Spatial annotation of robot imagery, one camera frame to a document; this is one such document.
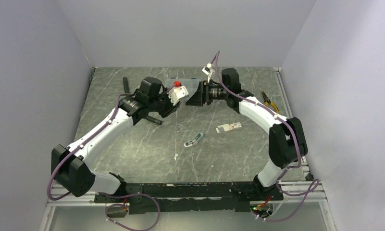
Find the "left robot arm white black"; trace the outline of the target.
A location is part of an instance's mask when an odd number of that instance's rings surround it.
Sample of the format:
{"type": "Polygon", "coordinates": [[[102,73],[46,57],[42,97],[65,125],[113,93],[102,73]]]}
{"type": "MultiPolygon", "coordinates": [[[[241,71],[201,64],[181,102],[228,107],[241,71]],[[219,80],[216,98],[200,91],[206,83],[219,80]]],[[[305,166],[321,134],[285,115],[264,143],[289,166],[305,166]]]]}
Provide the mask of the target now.
{"type": "Polygon", "coordinates": [[[67,147],[57,145],[51,152],[51,177],[47,186],[50,200],[53,197],[51,187],[54,181],[62,185],[75,197],[88,191],[107,194],[114,202],[122,201],[126,196],[125,181],[114,173],[101,173],[89,169],[119,135],[124,134],[145,119],[151,112],[166,118],[180,106],[180,100],[188,96],[187,88],[178,81],[166,88],[154,77],[142,80],[133,93],[123,93],[117,97],[114,108],[90,132],[67,147]]]}

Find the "white staple box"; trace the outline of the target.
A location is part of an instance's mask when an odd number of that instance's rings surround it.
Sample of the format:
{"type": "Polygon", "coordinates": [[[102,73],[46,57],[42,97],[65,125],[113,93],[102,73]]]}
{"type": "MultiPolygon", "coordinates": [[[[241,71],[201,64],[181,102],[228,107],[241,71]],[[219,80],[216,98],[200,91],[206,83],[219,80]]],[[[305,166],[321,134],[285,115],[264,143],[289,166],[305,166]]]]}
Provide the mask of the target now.
{"type": "Polygon", "coordinates": [[[223,124],[223,125],[217,126],[216,132],[219,134],[222,132],[232,131],[232,130],[240,129],[240,128],[242,128],[242,125],[240,122],[231,123],[231,124],[223,124]]]}

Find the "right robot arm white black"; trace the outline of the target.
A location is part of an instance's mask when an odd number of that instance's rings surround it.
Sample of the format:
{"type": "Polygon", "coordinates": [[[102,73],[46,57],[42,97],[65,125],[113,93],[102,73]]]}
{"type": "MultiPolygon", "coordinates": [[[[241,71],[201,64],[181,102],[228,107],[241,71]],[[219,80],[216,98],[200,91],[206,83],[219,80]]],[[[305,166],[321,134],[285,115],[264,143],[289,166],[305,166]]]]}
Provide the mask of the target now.
{"type": "Polygon", "coordinates": [[[289,168],[300,166],[308,152],[301,121],[286,118],[262,104],[249,91],[243,90],[239,74],[234,68],[221,71],[221,80],[200,81],[196,92],[187,100],[187,106],[209,105],[224,100],[229,108],[248,117],[269,135],[269,159],[263,170],[254,178],[253,194],[266,199],[274,186],[289,168]]]}

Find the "blue mini stapler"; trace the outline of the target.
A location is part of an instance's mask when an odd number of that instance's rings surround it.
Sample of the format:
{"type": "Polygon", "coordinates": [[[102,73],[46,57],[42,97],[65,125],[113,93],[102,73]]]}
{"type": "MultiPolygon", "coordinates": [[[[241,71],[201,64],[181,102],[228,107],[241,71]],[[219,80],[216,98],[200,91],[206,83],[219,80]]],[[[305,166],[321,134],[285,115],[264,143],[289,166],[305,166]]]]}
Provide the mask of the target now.
{"type": "Polygon", "coordinates": [[[185,148],[192,147],[196,145],[202,138],[204,137],[204,134],[202,132],[198,133],[195,137],[193,137],[191,140],[186,141],[184,143],[185,148]]]}

